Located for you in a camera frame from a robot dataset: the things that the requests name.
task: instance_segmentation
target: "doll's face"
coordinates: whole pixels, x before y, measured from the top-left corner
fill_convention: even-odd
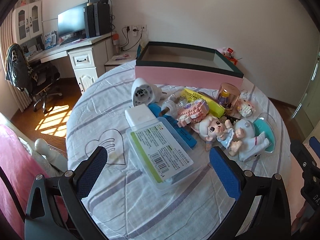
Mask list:
[[[213,137],[214,135],[220,136],[222,135],[224,130],[225,130],[224,125],[220,123],[218,120],[214,120],[211,122],[210,126],[208,127],[208,135],[210,137]]]

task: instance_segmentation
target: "pink blanket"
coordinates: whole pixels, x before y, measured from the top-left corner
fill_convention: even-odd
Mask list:
[[[37,174],[46,174],[28,154],[16,134],[7,126],[0,125],[0,166],[7,175],[23,211],[26,211],[29,193]],[[13,200],[0,179],[0,209],[17,234],[24,239],[24,223]]]

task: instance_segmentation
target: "barcode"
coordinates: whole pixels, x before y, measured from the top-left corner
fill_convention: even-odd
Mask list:
[[[153,159],[161,174],[169,170],[167,164],[165,164],[164,160],[161,158],[159,153],[150,155],[150,157]]]

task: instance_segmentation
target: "pink box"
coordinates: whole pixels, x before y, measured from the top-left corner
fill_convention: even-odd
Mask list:
[[[241,88],[243,73],[215,49],[149,42],[136,61],[136,78],[152,84],[219,89],[222,83]]]

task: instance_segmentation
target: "chair base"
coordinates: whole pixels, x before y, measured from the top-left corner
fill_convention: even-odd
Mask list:
[[[37,105],[43,101],[43,104],[42,104],[42,110],[43,110],[43,113],[46,114],[48,111],[47,111],[47,108],[46,108],[46,102],[47,102],[47,99],[49,97],[52,97],[52,96],[60,96],[62,97],[62,93],[47,93],[46,91],[43,91],[44,94],[43,96],[41,96],[41,98],[38,99],[38,101],[36,101],[36,103],[34,104],[33,106],[33,111],[36,112],[37,111]]]

